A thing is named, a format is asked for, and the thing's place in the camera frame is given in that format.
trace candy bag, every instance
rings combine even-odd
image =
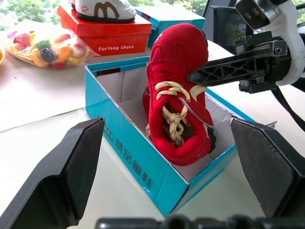
[[[63,69],[97,56],[73,32],[47,23],[33,24],[16,27],[7,35],[7,50],[18,59],[41,68]]]

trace orange shoe box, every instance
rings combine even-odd
[[[102,56],[144,52],[152,32],[152,24],[139,15],[131,23],[105,23],[77,18],[69,5],[60,5],[57,12],[63,28],[74,31]]]

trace black shoe sole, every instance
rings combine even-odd
[[[134,18],[130,19],[115,19],[115,18],[99,18],[94,16],[87,16],[77,12],[77,17],[86,21],[98,21],[98,22],[114,22],[114,23],[127,23],[133,22]]]
[[[216,136],[214,135],[213,128],[208,127],[208,135],[209,135],[210,140],[211,140],[211,149],[210,149],[210,152],[209,152],[209,153],[211,153],[216,147],[216,140],[217,140]]]

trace teal shoe box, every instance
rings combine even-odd
[[[152,33],[149,36],[147,47],[152,48],[157,37],[167,28],[189,23],[203,30],[205,18],[177,6],[140,6],[136,7],[137,14],[152,23]]]
[[[166,216],[207,186],[237,155],[231,118],[252,119],[208,90],[206,106],[214,122],[216,148],[192,165],[172,165],[145,136],[142,94],[148,61],[149,57],[140,57],[86,66],[86,109],[91,118],[105,118],[105,138]]]

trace shoe box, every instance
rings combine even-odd
[[[230,121],[253,121],[212,90],[206,92],[216,148],[196,163],[179,167],[167,161],[146,138],[142,104],[149,56],[86,66],[86,110],[104,117],[104,136],[160,212],[175,212],[215,179],[237,155]]]
[[[190,23],[203,30],[205,18],[178,6],[140,6],[137,14],[152,23],[152,33],[149,36],[147,47],[152,48],[158,36],[167,28],[180,24]]]
[[[99,55],[145,52],[152,24],[139,15],[131,23],[106,23],[77,18],[71,5],[59,5],[57,12],[62,27],[74,31]]]

